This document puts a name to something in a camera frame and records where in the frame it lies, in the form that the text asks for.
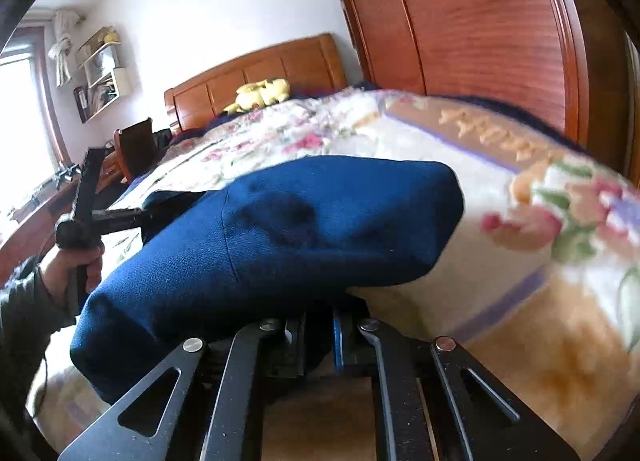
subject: screw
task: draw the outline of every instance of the screw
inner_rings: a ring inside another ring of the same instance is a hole
[[[266,318],[260,322],[260,329],[263,331],[274,331],[280,327],[280,322],[277,318]]]
[[[380,321],[375,318],[365,318],[360,321],[360,329],[363,331],[377,331],[380,328]]]
[[[203,345],[204,344],[202,343],[202,340],[200,340],[199,338],[189,338],[182,344],[182,349],[184,349],[188,353],[197,353],[202,349]]]
[[[456,348],[456,341],[448,336],[439,336],[436,338],[436,347],[440,351],[453,351]]]

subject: yellow plush toy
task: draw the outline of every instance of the yellow plush toy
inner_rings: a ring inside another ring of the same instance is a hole
[[[247,112],[254,108],[262,108],[283,102],[289,98],[289,82],[284,78],[263,80],[253,84],[247,84],[236,91],[236,103],[225,107],[227,114]]]

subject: hand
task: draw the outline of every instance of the hand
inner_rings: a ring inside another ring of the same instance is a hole
[[[57,306],[65,306],[70,269],[86,265],[87,281],[84,289],[87,293],[91,293],[100,284],[103,253],[102,244],[90,250],[61,250],[57,246],[51,248],[40,263],[40,275],[45,289]]]

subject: jacket sleeve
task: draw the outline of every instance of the jacket sleeve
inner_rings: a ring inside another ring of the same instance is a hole
[[[54,304],[39,268],[0,292],[0,403],[14,423],[21,419],[51,334],[75,323]]]

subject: folded blue garment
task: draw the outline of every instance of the folded blue garment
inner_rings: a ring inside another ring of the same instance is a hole
[[[233,335],[348,287],[412,281],[463,213],[442,163],[309,157],[204,194],[88,298],[71,358],[113,402],[192,336]]]

